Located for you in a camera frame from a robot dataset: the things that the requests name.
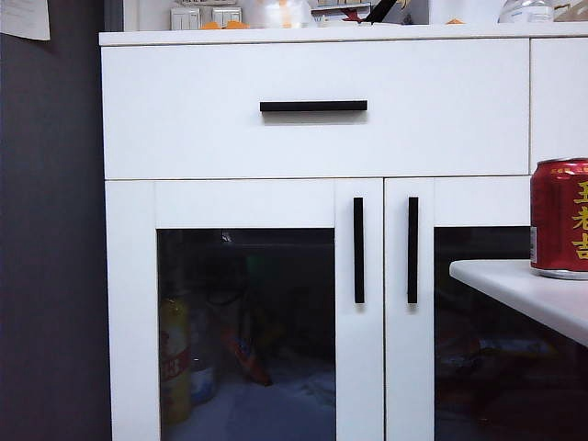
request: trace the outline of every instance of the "cabinet drawer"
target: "cabinet drawer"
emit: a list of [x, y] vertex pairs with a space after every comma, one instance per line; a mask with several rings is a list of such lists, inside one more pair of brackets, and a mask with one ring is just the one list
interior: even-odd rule
[[537, 162], [588, 156], [588, 39], [533, 40], [531, 172]]
[[[107, 179], [528, 171], [528, 40], [102, 54]], [[260, 112], [332, 100], [366, 100], [367, 111]]]

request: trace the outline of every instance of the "paper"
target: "paper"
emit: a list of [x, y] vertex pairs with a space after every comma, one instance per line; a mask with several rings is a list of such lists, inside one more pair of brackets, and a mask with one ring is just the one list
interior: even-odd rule
[[25, 39], [49, 40], [47, 0], [0, 0], [0, 32]]

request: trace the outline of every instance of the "glass panel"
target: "glass panel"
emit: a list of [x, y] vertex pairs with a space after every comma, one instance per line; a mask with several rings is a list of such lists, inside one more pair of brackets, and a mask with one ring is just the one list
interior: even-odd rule
[[162, 438], [334, 440], [334, 230], [157, 242]]
[[449, 276], [529, 257], [529, 229], [435, 229], [435, 440], [588, 439], [588, 352]]

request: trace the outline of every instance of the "white table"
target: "white table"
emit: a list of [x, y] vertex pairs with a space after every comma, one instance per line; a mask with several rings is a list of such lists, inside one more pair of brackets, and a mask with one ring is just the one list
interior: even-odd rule
[[588, 346], [588, 281], [535, 275], [528, 260], [462, 260], [449, 274]]

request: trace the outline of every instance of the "yellow bottle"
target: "yellow bottle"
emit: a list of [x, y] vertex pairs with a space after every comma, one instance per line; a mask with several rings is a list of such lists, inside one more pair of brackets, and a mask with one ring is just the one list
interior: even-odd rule
[[163, 299], [159, 319], [161, 406], [164, 424], [177, 424], [190, 415], [190, 345], [186, 302]]

